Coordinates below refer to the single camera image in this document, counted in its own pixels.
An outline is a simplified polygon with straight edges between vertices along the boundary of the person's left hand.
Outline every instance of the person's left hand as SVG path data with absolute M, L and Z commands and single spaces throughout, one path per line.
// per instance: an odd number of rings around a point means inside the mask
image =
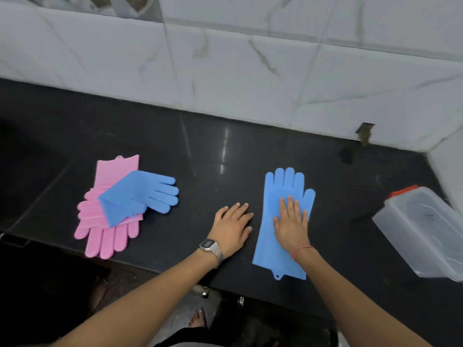
M 207 238 L 218 243 L 224 259 L 243 247 L 252 230 L 250 226 L 245 228 L 254 215 L 254 213 L 245 214 L 248 206 L 245 203 L 240 207 L 237 203 L 230 209 L 228 206 L 221 208 L 215 214 L 214 225 Z

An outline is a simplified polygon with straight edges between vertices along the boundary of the black countertop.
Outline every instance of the black countertop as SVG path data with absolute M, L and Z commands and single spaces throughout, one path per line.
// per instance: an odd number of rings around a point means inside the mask
M 139 154 L 141 170 L 176 178 L 179 204 L 148 211 L 139 237 L 112 260 L 164 272 L 197 248 L 220 207 L 248 202 L 254 231 L 203 283 L 332 321 L 310 280 L 276 281 L 252 265 L 265 174 L 293 167 L 317 193 L 310 240 L 327 262 L 434 346 L 461 342 L 461 285 L 416 276 L 371 220 L 388 193 L 412 184 L 444 198 L 422 154 L 7 80 L 0 119 L 68 161 L 12 234 L 83 252 L 76 206 L 96 161 Z

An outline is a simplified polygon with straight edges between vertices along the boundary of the person's right arm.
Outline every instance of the person's right arm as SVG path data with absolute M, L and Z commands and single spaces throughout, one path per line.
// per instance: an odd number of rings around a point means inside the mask
M 334 270 L 313 247 L 298 249 L 310 244 L 307 224 L 307 212 L 301 219 L 299 203 L 289 196 L 286 207 L 281 198 L 275 236 L 309 276 L 351 347 L 431 347 Z

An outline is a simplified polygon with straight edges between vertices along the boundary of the silver wristwatch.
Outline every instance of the silver wristwatch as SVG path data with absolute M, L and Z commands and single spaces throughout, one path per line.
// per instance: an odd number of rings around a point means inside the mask
M 200 243 L 200 249 L 206 252 L 212 252 L 215 254 L 218 260 L 217 267 L 222 263 L 224 260 L 224 256 L 222 254 L 222 251 L 220 250 L 220 247 L 218 246 L 218 243 L 214 240 L 211 239 L 205 239 L 203 242 Z

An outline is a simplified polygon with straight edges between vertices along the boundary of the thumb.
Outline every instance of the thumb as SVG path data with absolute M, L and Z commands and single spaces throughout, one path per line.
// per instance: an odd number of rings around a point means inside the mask
M 273 226 L 275 227 L 275 230 L 280 230 L 280 219 L 276 216 L 273 217 Z
M 252 231 L 251 226 L 248 226 L 243 230 L 243 232 L 241 233 L 241 238 L 240 238 L 241 245 L 245 244 L 245 241 L 248 239 L 249 234 L 251 233 L 251 231 Z

